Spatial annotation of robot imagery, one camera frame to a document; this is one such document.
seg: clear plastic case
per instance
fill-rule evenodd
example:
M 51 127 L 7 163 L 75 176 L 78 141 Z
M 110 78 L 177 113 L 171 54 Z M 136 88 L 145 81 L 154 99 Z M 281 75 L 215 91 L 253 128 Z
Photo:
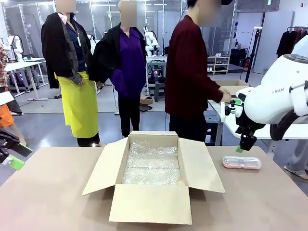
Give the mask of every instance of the clear plastic case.
M 224 167 L 259 170 L 261 161 L 254 157 L 225 156 L 222 159 Z

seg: yellow skirt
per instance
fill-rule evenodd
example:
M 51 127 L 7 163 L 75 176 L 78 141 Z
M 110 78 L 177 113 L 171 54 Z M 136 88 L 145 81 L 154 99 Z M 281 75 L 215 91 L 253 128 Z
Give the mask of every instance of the yellow skirt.
M 87 73 L 79 73 L 84 84 L 79 86 L 68 78 L 57 77 L 61 86 L 65 124 L 71 126 L 76 138 L 91 138 L 98 133 L 98 107 L 94 81 Z

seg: small cardboard box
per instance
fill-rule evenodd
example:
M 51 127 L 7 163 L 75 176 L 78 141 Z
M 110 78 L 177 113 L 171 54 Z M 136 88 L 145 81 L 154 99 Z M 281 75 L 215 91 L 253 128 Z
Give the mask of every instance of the small cardboard box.
M 122 184 L 133 141 L 153 148 L 178 148 L 181 179 L 177 185 Z M 109 221 L 192 224 L 188 188 L 225 193 L 203 142 L 179 138 L 175 132 L 134 131 L 128 138 L 105 146 L 82 195 L 115 186 Z
M 235 96 L 239 90 L 249 87 L 249 84 L 242 80 L 218 80 L 216 83 L 227 89 L 231 96 Z
M 140 96 L 140 103 L 143 104 L 143 105 L 153 104 L 153 99 L 149 96 L 141 95 Z

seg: black pants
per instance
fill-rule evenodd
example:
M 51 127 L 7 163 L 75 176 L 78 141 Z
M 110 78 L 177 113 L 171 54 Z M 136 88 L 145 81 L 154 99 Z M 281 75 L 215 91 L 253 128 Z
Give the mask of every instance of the black pants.
M 170 115 L 169 130 L 175 131 L 180 138 L 205 142 L 207 124 L 204 115 L 189 120 Z
M 140 111 L 139 98 L 119 96 L 119 113 L 121 118 L 122 136 L 127 137 L 130 133 L 130 121 L 134 131 L 139 131 Z
M 79 147 L 92 147 L 93 144 L 98 144 L 100 142 L 100 136 L 97 133 L 91 138 L 77 138 Z

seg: clothing rack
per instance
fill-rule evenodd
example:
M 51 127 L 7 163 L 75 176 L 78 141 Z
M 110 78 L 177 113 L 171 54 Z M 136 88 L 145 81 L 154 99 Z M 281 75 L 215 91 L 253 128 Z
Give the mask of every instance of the clothing rack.
M 291 33 L 291 32 L 292 32 L 292 29 L 307 29 L 307 30 L 308 30 L 308 27 L 306 27 L 306 26 L 288 27 L 288 28 L 287 28 L 287 31 L 290 30 L 289 32 Z

